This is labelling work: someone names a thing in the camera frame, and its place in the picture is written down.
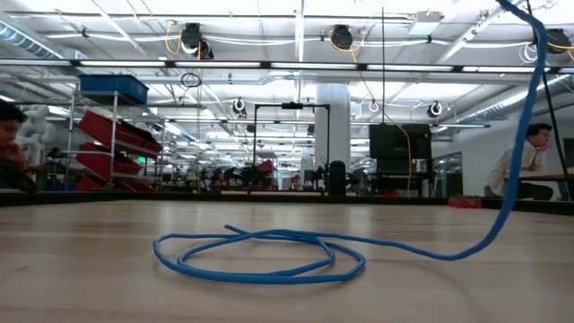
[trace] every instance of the metal rack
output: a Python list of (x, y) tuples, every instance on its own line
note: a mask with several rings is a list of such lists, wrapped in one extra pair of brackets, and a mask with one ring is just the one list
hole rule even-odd
[[(111, 93), (109, 93), (109, 92), (84, 92), (82, 95), (85, 95), (85, 94), (99, 95), (99, 96), (110, 96)], [(100, 155), (109, 156), (109, 178), (107, 180), (109, 185), (111, 185), (113, 183), (114, 179), (136, 179), (139, 181), (147, 181), (147, 182), (158, 181), (157, 180), (158, 179), (158, 177), (157, 177), (157, 164), (158, 164), (158, 160), (160, 161), (161, 165), (163, 164), (163, 149), (161, 149), (161, 151), (159, 153), (157, 153), (157, 152), (153, 152), (153, 151), (144, 149), (142, 147), (139, 147), (139, 146), (136, 146), (133, 144), (129, 144), (129, 143), (125, 143), (125, 142), (122, 142), (122, 141), (119, 141), (116, 139), (117, 108), (118, 108), (118, 103), (120, 100), (122, 100), (123, 102), (129, 101), (128, 98), (123, 97), (119, 92), (113, 92), (112, 129), (111, 129), (111, 141), (110, 141), (110, 145), (108, 147), (109, 153), (84, 152), (84, 151), (72, 151), (72, 137), (73, 137), (73, 133), (74, 133), (74, 110), (75, 110), (75, 105), (76, 105), (76, 95), (74, 94), (74, 96), (72, 97), (72, 101), (70, 104), (70, 122), (68, 124), (68, 146), (67, 146), (67, 151), (63, 152), (63, 153), (67, 154), (66, 167), (65, 167), (65, 189), (66, 190), (68, 189), (68, 184), (69, 184), (69, 179), (70, 179), (70, 163), (72, 160), (72, 156), (78, 155), (78, 154), (92, 154), (92, 155), (100, 154)], [(160, 144), (163, 147), (163, 135), (165, 132), (165, 120), (162, 120), (161, 123), (162, 123), (162, 130), (161, 130), (161, 142), (160, 142)], [(155, 156), (156, 168), (155, 168), (155, 172), (154, 172), (154, 177), (150, 178), (148, 176), (137, 176), (137, 175), (114, 172), (115, 151), (116, 151), (117, 146), (129, 148), (130, 150), (132, 150), (134, 152), (142, 153), (143, 157), (145, 158), (145, 164), (146, 165), (147, 165), (147, 159), (150, 158), (149, 156)], [(89, 170), (92, 174), (101, 178), (94, 171), (90, 170), (90, 168), (86, 167), (86, 169)], [(159, 179), (161, 178), (162, 173), (163, 173), (163, 167), (160, 167)], [(159, 180), (159, 190), (161, 191), (161, 180)]]

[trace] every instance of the white column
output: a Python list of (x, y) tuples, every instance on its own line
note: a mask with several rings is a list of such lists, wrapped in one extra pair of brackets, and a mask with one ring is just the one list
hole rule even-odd
[[(351, 96), (347, 84), (317, 84), (316, 104), (331, 105), (331, 135), (329, 162), (344, 162), (347, 171), (351, 163)], [(325, 167), (327, 157), (327, 112), (315, 108), (315, 168)]]

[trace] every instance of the wall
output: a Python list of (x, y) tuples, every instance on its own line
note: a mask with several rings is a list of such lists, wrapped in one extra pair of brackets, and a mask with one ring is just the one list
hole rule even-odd
[[(496, 161), (505, 150), (512, 147), (517, 130), (519, 113), (509, 115), (504, 121), (489, 121), (490, 128), (470, 129), (455, 135), (452, 143), (433, 144), (433, 157), (461, 152), (463, 156), (463, 189), (465, 195), (483, 195), (486, 179)], [(556, 112), (561, 138), (574, 138), (574, 106)], [(551, 124), (550, 116), (533, 118), (531, 123)], [(560, 171), (556, 144), (546, 155), (545, 170)], [(554, 199), (559, 196), (556, 183), (542, 183), (554, 189)]]

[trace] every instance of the coiled blue cable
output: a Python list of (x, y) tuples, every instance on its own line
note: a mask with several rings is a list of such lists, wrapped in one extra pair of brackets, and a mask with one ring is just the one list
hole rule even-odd
[[(197, 278), (214, 280), (220, 282), (229, 283), (244, 283), (244, 284), (316, 284), (316, 283), (333, 283), (333, 282), (344, 282), (353, 279), (356, 275), (360, 274), (365, 268), (366, 260), (365, 257), (345, 246), (342, 246), (333, 242), (323, 241), (322, 238), (333, 238), (340, 240), (351, 240), (358, 242), (365, 242), (370, 244), (375, 244), (379, 246), (395, 247), (410, 251), (417, 255), (425, 256), (428, 258), (433, 258), (437, 260), (455, 261), (464, 259), (472, 256), (475, 253), (488, 247), (498, 236), (504, 223), (507, 221), (510, 215), (510, 211), (514, 205), (517, 197), (517, 180), (521, 169), (522, 162), (522, 152), (524, 151), (524, 138), (526, 137), (526, 131), (528, 129), (528, 123), (532, 115), (532, 109), (535, 105), (535, 95), (536, 88), (540, 81), (540, 77), (544, 71), (544, 62), (546, 61), (546, 51), (548, 46), (548, 34), (544, 25), (539, 22), (533, 16), (524, 13), (518, 9), (515, 5), (510, 3), (508, 0), (497, 0), (500, 5), (516, 15), (521, 20), (528, 22), (538, 35), (538, 48), (542, 50), (538, 53), (538, 62), (536, 64), (535, 71), (530, 80), (528, 94), (526, 96), (525, 107), (522, 112), (522, 116), (518, 122), (517, 134), (514, 142), (514, 150), (512, 151), (512, 160), (510, 162), (510, 176), (508, 185), (506, 187), (506, 195), (504, 196), (504, 202), (502, 203), (502, 208), (500, 209), (499, 215), (497, 216), (491, 229), (488, 231), (486, 236), (479, 241), (476, 245), (469, 249), (463, 250), (456, 254), (444, 255), (428, 250), (418, 249), (406, 245), (404, 243), (389, 241), (389, 240), (374, 240), (361, 237), (353, 237), (338, 233), (328, 233), (328, 232), (313, 232), (313, 231), (295, 231), (295, 230), (266, 230), (258, 232), (247, 232), (239, 228), (226, 225), (225, 228), (231, 230), (235, 233), (228, 234), (183, 234), (183, 233), (172, 233), (164, 236), (160, 236), (153, 242), (153, 253), (162, 262), (163, 265), (169, 269), (184, 274), (190, 275)], [(247, 239), (261, 239), (261, 240), (287, 240), (300, 243), (308, 243), (320, 246), (326, 252), (326, 258), (318, 262), (300, 266), (293, 269), (281, 270), (271, 273), (227, 273), (221, 271), (213, 271), (197, 268), (190, 266), (186, 263), (188, 259), (193, 257), (196, 253), (205, 251), (210, 248), (219, 247), (222, 245), (230, 244), (233, 242), (239, 242)], [(162, 241), (169, 239), (220, 239), (215, 242), (207, 243), (203, 246), (193, 248), (181, 256), (178, 257), (177, 262), (173, 262), (161, 253), (160, 244)], [(344, 274), (335, 275), (309, 275), (309, 276), (298, 276), (303, 273), (307, 273), (311, 270), (318, 269), (323, 266), (333, 265), (335, 262), (335, 253), (332, 249), (338, 249), (355, 259), (357, 259), (357, 265), (351, 268), (348, 272)]]

